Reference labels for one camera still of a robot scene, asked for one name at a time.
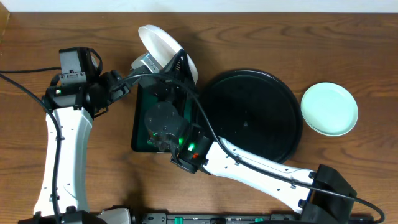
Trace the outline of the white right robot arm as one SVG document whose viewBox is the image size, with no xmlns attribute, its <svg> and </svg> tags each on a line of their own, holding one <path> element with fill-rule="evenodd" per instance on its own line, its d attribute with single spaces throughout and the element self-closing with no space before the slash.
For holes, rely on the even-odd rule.
<svg viewBox="0 0 398 224">
<path fill-rule="evenodd" d="M 195 90 L 195 77 L 184 50 L 161 65 L 151 54 L 132 63 L 140 75 L 132 142 L 157 148 L 189 173 L 199 170 L 258 189 L 288 205 L 303 222 L 347 223 L 356 191 L 333 168 L 317 171 L 283 166 L 297 147 L 302 118 L 291 91 L 282 83 L 276 99 L 288 108 L 271 123 L 255 113 L 251 131 L 240 127 L 243 115 L 231 114 L 227 100 L 205 109 Z"/>
</svg>

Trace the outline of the black rectangular water tray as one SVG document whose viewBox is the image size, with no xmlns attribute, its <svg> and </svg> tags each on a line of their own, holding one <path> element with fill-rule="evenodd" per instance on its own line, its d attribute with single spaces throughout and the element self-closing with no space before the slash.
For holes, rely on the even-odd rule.
<svg viewBox="0 0 398 224">
<path fill-rule="evenodd" d="M 170 153 L 184 146 L 192 132 L 195 86 L 146 76 L 138 82 L 131 148 Z"/>
</svg>

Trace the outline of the white plate front green stain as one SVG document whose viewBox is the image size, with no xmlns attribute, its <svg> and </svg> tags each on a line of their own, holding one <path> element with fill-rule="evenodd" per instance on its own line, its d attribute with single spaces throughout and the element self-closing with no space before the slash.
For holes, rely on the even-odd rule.
<svg viewBox="0 0 398 224">
<path fill-rule="evenodd" d="M 312 85 L 303 94 L 300 104 L 302 117 L 316 132 L 325 136 L 349 133 L 359 117 L 353 95 L 336 83 L 321 82 Z"/>
</svg>

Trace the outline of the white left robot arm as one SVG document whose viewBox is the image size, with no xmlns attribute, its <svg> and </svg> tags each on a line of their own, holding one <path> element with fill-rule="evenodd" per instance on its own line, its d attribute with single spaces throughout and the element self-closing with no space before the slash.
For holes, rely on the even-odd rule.
<svg viewBox="0 0 398 224">
<path fill-rule="evenodd" d="M 47 114 L 47 154 L 44 179 L 34 215 L 24 223 L 131 223 L 126 207 L 91 213 L 86 198 L 85 170 L 88 139 L 99 110 L 129 92 L 114 92 L 121 80 L 115 70 L 86 78 L 61 74 L 42 97 Z"/>
</svg>

